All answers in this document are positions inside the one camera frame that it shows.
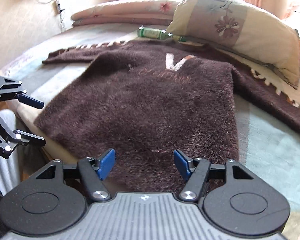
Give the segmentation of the brown fuzzy sweater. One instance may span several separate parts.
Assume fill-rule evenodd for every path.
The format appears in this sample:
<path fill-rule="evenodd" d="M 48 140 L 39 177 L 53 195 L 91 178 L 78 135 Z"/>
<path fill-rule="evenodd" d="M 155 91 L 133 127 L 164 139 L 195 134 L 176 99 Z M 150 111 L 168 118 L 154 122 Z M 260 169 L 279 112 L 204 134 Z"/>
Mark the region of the brown fuzzy sweater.
<path fill-rule="evenodd" d="M 35 125 L 77 158 L 116 151 L 111 173 L 130 191 L 179 192 L 173 151 L 214 164 L 238 158 L 234 95 L 300 133 L 300 107 L 246 64 L 210 46 L 130 41 L 59 50 L 46 63 L 89 67 Z"/>

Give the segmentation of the grey trouser leg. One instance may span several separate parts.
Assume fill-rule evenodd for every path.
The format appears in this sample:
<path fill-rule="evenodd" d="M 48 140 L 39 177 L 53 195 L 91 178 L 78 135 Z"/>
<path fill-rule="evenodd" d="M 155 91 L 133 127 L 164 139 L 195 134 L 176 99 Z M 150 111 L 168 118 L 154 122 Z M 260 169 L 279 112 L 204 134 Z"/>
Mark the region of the grey trouser leg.
<path fill-rule="evenodd" d="M 0 193 L 4 196 L 21 182 L 21 159 L 16 146 L 3 144 L 0 152 Z"/>

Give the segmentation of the patchwork floral bed sheet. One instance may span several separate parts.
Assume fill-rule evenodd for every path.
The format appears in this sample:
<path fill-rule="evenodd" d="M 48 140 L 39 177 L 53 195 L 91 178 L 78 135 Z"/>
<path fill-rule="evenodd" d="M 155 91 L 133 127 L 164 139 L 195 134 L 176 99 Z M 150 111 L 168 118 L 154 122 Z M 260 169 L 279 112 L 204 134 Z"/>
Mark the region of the patchwork floral bed sheet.
<path fill-rule="evenodd" d="M 72 28 L 29 49 L 2 67 L 0 75 L 22 81 L 30 96 L 48 104 L 87 68 L 86 63 L 43 65 L 50 52 L 129 41 L 137 29 L 127 23 Z M 283 234 L 300 239 L 300 135 L 240 96 L 234 101 L 239 161 L 287 198 L 291 213 Z"/>

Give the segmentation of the green glass bottle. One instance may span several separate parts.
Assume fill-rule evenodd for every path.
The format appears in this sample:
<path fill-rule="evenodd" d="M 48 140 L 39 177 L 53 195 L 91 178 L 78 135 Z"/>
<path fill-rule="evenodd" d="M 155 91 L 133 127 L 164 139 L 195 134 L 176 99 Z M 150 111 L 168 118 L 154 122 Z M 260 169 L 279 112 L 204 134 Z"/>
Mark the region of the green glass bottle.
<path fill-rule="evenodd" d="M 154 29 L 149 27 L 141 26 L 137 30 L 138 37 L 144 37 L 144 38 L 152 38 L 157 40 L 174 40 L 176 42 L 189 42 L 188 38 L 173 35 L 172 33 L 168 33 L 165 30 L 160 29 Z"/>

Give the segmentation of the floral beige pillow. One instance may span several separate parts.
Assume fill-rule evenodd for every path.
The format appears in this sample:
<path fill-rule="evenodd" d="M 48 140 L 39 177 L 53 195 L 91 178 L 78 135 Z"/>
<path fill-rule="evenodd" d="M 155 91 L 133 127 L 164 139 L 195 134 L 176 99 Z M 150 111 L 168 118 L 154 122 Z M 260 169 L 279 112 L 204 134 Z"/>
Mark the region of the floral beige pillow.
<path fill-rule="evenodd" d="M 183 0 L 167 32 L 216 43 L 268 65 L 283 81 L 299 85 L 298 32 L 275 15 L 242 0 Z"/>

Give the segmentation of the folded pink floral quilt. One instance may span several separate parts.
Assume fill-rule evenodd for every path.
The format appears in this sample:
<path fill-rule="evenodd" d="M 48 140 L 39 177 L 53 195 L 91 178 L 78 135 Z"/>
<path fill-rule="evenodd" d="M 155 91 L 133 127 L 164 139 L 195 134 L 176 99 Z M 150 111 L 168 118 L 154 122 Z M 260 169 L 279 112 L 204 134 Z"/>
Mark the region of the folded pink floral quilt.
<path fill-rule="evenodd" d="M 102 23 L 165 25 L 172 20 L 182 0 L 118 0 L 74 13 L 73 26 Z"/>

